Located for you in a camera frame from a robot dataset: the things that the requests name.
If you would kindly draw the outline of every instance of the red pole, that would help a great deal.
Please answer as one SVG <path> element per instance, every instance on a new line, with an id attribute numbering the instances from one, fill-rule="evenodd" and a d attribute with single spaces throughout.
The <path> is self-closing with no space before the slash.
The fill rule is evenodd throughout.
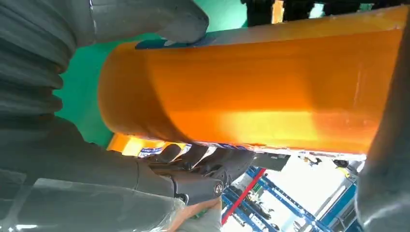
<path id="1" fill-rule="evenodd" d="M 258 182 L 259 178 L 265 173 L 266 168 L 262 168 L 258 174 L 256 174 L 255 178 L 252 182 L 246 187 L 243 193 L 239 196 L 238 200 L 232 205 L 232 207 L 226 212 L 225 216 L 222 218 L 222 225 L 226 223 L 228 217 L 235 211 L 235 209 L 241 204 L 242 200 L 247 196 L 248 192 L 255 186 L 256 182 Z"/>

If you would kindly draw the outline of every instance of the transparent plastic sheet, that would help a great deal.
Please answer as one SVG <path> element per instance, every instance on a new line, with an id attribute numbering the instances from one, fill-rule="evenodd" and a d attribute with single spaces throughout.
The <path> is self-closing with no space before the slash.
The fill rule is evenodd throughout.
<path id="1" fill-rule="evenodd" d="M 0 204 L 1 232 L 163 232 L 185 206 L 127 188 L 43 178 L 30 186 L 0 181 L 1 192 L 17 189 L 12 204 Z"/>

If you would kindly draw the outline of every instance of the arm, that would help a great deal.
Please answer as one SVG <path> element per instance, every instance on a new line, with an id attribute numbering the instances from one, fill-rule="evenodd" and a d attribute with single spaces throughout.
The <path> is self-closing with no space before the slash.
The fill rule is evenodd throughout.
<path id="1" fill-rule="evenodd" d="M 78 46 L 145 32 L 193 42 L 206 15 L 191 0 L 2 0 L 0 9 L 0 187 L 10 191 L 2 227 L 149 231 L 172 218 L 181 207 L 172 181 L 85 142 L 54 116 L 62 102 L 53 90 Z"/>
<path id="2" fill-rule="evenodd" d="M 215 210 L 222 210 L 222 201 L 221 198 L 218 197 L 216 199 L 207 201 L 207 202 L 202 202 L 199 204 L 191 205 L 186 208 L 184 208 L 175 218 L 174 222 L 172 223 L 171 228 L 168 230 L 168 232 L 174 232 L 177 230 L 187 219 L 193 217 L 194 215 L 197 215 L 201 211 L 205 209 L 215 209 Z"/>

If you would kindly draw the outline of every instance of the orange plastic tube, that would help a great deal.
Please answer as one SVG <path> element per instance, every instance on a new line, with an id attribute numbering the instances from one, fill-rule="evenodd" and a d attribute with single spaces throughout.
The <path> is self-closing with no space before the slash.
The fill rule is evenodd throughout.
<path id="1" fill-rule="evenodd" d="M 102 117 L 115 132 L 173 142 L 366 153 L 407 13 L 405 6 L 272 25 L 257 43 L 122 44 L 102 69 Z"/>

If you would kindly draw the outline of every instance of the green wall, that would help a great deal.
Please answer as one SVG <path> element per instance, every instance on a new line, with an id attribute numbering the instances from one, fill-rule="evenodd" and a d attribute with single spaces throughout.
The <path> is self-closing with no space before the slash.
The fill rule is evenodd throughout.
<path id="1" fill-rule="evenodd" d="M 196 0 L 208 14 L 208 31 L 240 28 L 246 21 L 246 7 L 240 0 Z M 134 37 L 130 41 L 158 38 L 154 34 Z M 88 142 L 107 146 L 112 132 L 104 125 L 97 104 L 100 68 L 107 55 L 121 42 L 96 44 L 80 48 L 62 75 L 64 88 L 56 91 L 64 107 L 58 116 L 73 122 Z"/>

